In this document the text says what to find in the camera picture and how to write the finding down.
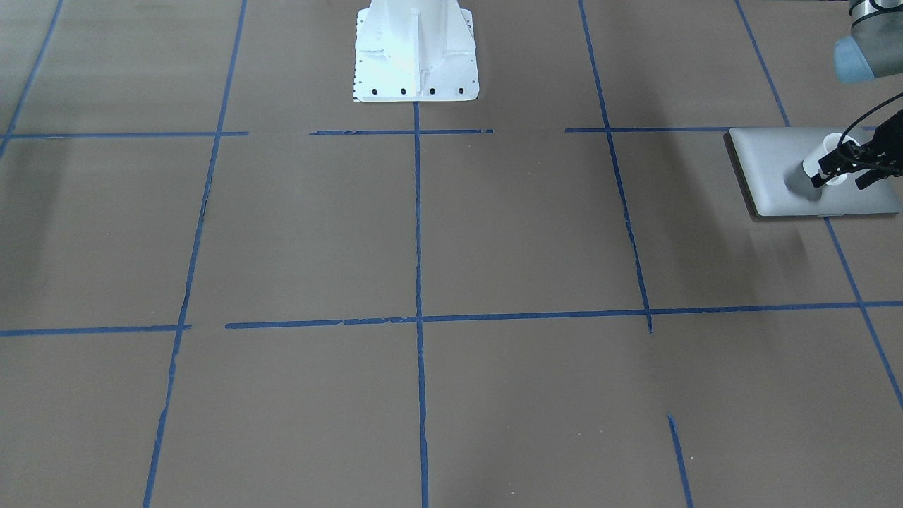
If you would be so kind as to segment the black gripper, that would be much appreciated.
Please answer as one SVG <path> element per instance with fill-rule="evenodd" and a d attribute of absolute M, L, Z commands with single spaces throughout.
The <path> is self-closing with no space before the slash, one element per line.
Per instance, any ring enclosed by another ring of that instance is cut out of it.
<path fill-rule="evenodd" d="M 838 186 L 847 179 L 847 174 L 861 171 L 861 156 L 868 169 L 855 180 L 859 190 L 890 176 L 901 176 L 902 171 L 902 128 L 901 126 L 878 126 L 871 141 L 858 145 L 855 141 L 844 141 L 841 145 L 827 142 L 816 145 L 810 151 L 810 182 L 816 189 L 823 186 Z"/>

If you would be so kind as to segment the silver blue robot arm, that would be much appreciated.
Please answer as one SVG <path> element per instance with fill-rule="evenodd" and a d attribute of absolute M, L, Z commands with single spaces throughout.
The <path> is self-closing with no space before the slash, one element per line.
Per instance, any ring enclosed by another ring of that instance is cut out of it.
<path fill-rule="evenodd" d="M 849 36 L 839 39 L 833 51 L 835 74 L 842 83 L 864 83 L 897 76 L 902 71 L 902 6 L 899 1 L 849 1 Z M 902 171 L 902 113 L 898 111 L 877 126 L 871 141 L 859 145 L 850 137 L 861 122 L 894 101 L 885 99 L 854 120 L 839 134 L 825 155 L 817 160 L 810 177 L 821 188 L 831 180 L 856 173 L 854 183 L 865 190 L 880 180 L 900 177 Z"/>

